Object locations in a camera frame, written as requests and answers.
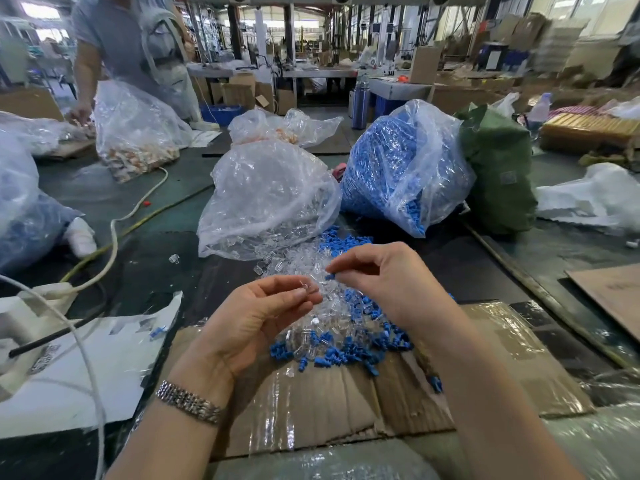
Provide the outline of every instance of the black cable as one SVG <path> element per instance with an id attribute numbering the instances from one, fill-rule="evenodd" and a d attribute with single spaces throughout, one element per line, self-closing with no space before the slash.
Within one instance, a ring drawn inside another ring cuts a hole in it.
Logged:
<path id="1" fill-rule="evenodd" d="M 87 272 L 86 270 L 84 270 L 83 272 L 84 274 L 90 275 L 89 272 Z M 104 286 L 100 281 L 94 283 L 93 286 L 98 288 L 98 291 L 100 291 L 100 295 L 101 295 L 100 303 L 94 306 L 93 308 L 89 309 L 89 311 L 85 314 L 86 315 L 85 318 L 81 319 L 79 322 L 74 323 L 76 330 L 84 325 L 87 325 L 87 323 L 91 323 L 93 320 L 98 318 L 107 307 L 107 304 L 108 304 L 107 290 L 105 290 Z M 29 342 L 28 344 L 22 345 L 20 347 L 16 347 L 9 351 L 8 357 L 9 358 L 18 357 L 19 355 L 27 353 L 38 347 L 42 347 L 43 345 L 46 345 L 55 339 L 64 337 L 69 332 L 71 332 L 71 329 L 65 327 L 62 330 L 58 330 L 56 332 L 53 332 L 50 335 L 47 335 L 46 337 L 34 340 L 33 342 Z"/>

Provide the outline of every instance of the forearm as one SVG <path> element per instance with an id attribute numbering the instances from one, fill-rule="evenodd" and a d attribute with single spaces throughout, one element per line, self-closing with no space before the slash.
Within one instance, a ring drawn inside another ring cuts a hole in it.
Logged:
<path id="1" fill-rule="evenodd" d="M 233 389 L 229 372 L 222 364 L 212 373 L 200 370 L 183 356 L 167 380 L 226 407 Z M 217 434 L 213 425 L 154 399 L 106 480 L 201 480 Z"/>
<path id="2" fill-rule="evenodd" d="M 81 61 L 76 61 L 74 76 L 76 78 L 78 101 L 93 104 L 95 93 L 98 89 L 99 72 Z"/>
<path id="3" fill-rule="evenodd" d="M 419 340 L 476 479 L 582 479 L 469 318 L 453 302 L 441 306 L 445 319 L 418 332 Z"/>

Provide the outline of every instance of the person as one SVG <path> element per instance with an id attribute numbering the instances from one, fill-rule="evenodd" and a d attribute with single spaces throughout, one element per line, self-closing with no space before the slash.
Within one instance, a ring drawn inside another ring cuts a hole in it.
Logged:
<path id="1" fill-rule="evenodd" d="M 93 112 L 102 64 L 110 79 L 157 97 L 181 119 L 201 119 L 185 65 L 193 39 L 173 0 L 78 0 L 71 20 L 78 92 L 71 120 L 84 125 Z"/>
<path id="2" fill-rule="evenodd" d="M 332 260 L 326 271 L 375 300 L 389 320 L 428 348 L 474 478 L 584 478 L 416 252 L 400 242 L 365 244 Z M 260 350 L 321 300 L 305 276 L 270 276 L 237 288 L 168 382 L 223 408 L 235 378 Z M 217 434 L 215 426 L 156 399 L 107 480 L 200 480 Z"/>

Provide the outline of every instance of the metal watch bracelet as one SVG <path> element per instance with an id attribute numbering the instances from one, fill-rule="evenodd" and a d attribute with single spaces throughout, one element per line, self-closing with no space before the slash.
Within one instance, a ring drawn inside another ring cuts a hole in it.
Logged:
<path id="1" fill-rule="evenodd" d="M 200 421 L 218 425 L 222 409 L 180 386 L 164 381 L 156 391 L 156 397 Z"/>

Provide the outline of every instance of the green bag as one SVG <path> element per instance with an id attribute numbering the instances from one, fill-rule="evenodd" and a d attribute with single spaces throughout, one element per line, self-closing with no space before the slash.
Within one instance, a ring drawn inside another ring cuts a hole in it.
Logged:
<path id="1" fill-rule="evenodd" d="M 462 153 L 476 172 L 467 203 L 486 229 L 509 234 L 531 229 L 538 202 L 533 194 L 531 136 L 526 128 L 487 105 L 459 111 Z"/>

